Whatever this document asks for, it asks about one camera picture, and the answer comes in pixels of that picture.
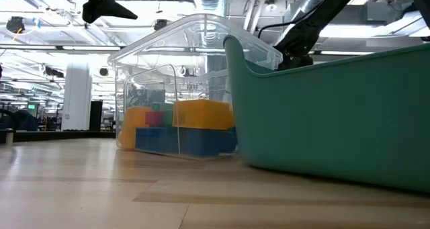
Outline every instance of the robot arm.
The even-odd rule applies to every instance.
[[[88,0],[83,5],[82,19],[92,24],[101,16],[137,19],[137,15],[118,4],[115,0]]]
[[[350,0],[324,0],[312,13],[301,19],[275,46],[282,52],[284,61],[278,70],[312,64],[308,52],[318,40],[321,30],[336,17]],[[414,0],[426,24],[430,27],[430,0]]]

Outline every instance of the blue block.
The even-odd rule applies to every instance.
[[[200,158],[216,157],[220,152],[233,152],[236,140],[231,131],[180,128],[181,153]]]
[[[137,128],[136,149],[147,152],[177,154],[177,129]]]
[[[179,155],[177,132],[178,128],[137,128],[136,149]],[[213,158],[220,152],[233,152],[236,143],[234,130],[179,128],[180,155],[183,156]]]

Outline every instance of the wooden floor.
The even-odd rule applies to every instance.
[[[28,142],[0,147],[0,228],[428,229],[430,199],[112,139]]]

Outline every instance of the teal plastic bin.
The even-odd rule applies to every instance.
[[[430,44],[282,72],[224,47],[246,163],[430,192]]]

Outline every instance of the yellow block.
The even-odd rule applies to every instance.
[[[234,119],[229,103],[203,99],[178,101],[173,107],[173,126],[227,130],[234,126]]]
[[[150,107],[129,107],[124,114],[122,130],[118,134],[118,140],[123,149],[136,148],[136,128],[147,128],[145,124],[146,112]]]

